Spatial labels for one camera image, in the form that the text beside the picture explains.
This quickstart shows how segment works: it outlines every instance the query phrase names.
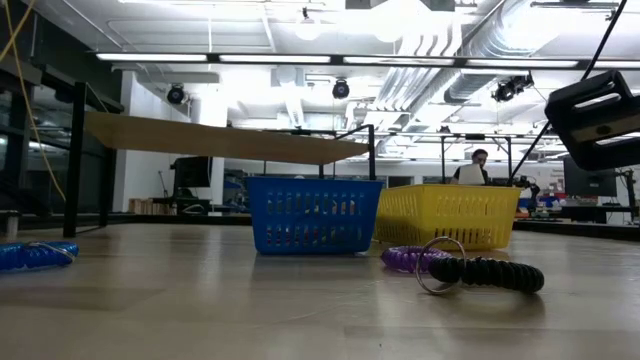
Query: metal key ring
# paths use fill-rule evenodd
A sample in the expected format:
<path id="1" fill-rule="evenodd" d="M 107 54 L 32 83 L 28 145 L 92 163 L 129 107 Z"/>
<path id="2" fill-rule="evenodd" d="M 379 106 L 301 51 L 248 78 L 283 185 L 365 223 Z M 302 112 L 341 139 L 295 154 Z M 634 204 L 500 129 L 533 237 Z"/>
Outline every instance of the metal key ring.
<path id="1" fill-rule="evenodd" d="M 456 244 L 458 246 L 458 249 L 460 249 L 460 252 L 462 253 L 462 260 L 464 260 L 462 262 L 462 272 L 463 273 L 464 273 L 464 270 L 466 269 L 466 266 L 467 266 L 467 254 L 464 252 L 464 247 L 462 247 L 462 244 L 460 244 L 460 242 L 458 242 L 458 240 L 454 240 L 454 239 L 452 239 L 450 237 L 447 237 L 447 236 L 440 236 L 440 237 L 437 237 L 437 238 L 429 241 L 422 248 L 422 251 L 418 255 L 418 260 L 416 262 L 416 271 L 415 271 L 415 273 L 416 273 L 416 280 L 418 280 L 418 284 L 420 284 L 420 286 L 422 286 L 423 289 L 427 290 L 429 292 L 429 294 L 431 294 L 431 295 L 442 295 L 444 293 L 447 293 L 447 292 L 451 291 L 452 289 L 454 289 L 455 287 L 457 287 L 460 284 L 460 281 L 455 282 L 455 283 L 442 283 L 436 289 L 430 289 L 422 281 L 422 275 L 420 274 L 421 273 L 420 264 L 422 264 L 422 257 L 424 256 L 425 253 L 427 253 L 429 251 L 429 249 L 433 245 L 439 244 L 439 243 L 443 243 L 443 242 L 447 242 L 447 241 Z"/>

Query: blue coiled keychain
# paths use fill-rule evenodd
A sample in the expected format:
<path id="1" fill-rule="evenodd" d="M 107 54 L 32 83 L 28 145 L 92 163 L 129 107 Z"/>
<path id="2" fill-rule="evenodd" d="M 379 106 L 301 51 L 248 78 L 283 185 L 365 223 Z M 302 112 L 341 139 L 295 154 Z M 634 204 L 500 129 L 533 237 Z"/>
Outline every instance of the blue coiled keychain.
<path id="1" fill-rule="evenodd" d="M 0 245 L 0 271 L 44 266 L 65 266 L 78 256 L 71 242 L 30 242 Z"/>

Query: security camera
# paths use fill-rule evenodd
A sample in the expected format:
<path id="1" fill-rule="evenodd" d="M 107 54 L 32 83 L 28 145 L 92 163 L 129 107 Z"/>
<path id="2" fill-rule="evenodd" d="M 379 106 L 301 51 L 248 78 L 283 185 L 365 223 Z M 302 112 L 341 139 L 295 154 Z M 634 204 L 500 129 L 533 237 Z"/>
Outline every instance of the security camera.
<path id="1" fill-rule="evenodd" d="M 172 84 L 167 93 L 167 101 L 174 105 L 182 105 L 189 100 L 189 94 L 184 91 L 184 84 Z"/>
<path id="2" fill-rule="evenodd" d="M 524 89 L 534 85 L 531 74 L 527 76 L 514 76 L 508 81 L 498 83 L 498 88 L 491 94 L 496 102 L 507 102 L 516 95 L 522 93 Z"/>
<path id="3" fill-rule="evenodd" d="M 333 85 L 333 98 L 342 100 L 349 97 L 349 85 L 347 85 L 347 80 L 338 79 L 336 80 L 336 84 Z"/>

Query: yellow basket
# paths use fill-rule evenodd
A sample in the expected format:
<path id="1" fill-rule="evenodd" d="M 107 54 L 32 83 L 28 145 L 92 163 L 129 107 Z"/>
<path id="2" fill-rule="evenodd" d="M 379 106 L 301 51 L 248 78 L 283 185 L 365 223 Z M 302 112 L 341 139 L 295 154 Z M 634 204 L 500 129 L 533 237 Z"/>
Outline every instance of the yellow basket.
<path id="1" fill-rule="evenodd" d="M 491 186 L 411 185 L 382 191 L 373 238 L 424 245 L 449 236 L 465 249 L 509 246 L 520 189 Z M 454 250 L 448 243 L 440 249 Z"/>

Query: blue basket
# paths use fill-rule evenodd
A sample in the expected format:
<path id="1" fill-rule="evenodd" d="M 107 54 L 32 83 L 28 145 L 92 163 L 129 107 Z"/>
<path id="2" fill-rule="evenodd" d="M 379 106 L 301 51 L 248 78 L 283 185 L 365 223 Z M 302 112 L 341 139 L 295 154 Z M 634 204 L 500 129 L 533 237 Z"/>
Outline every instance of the blue basket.
<path id="1" fill-rule="evenodd" d="M 247 183 L 260 253 L 369 249 L 382 182 L 252 177 Z"/>

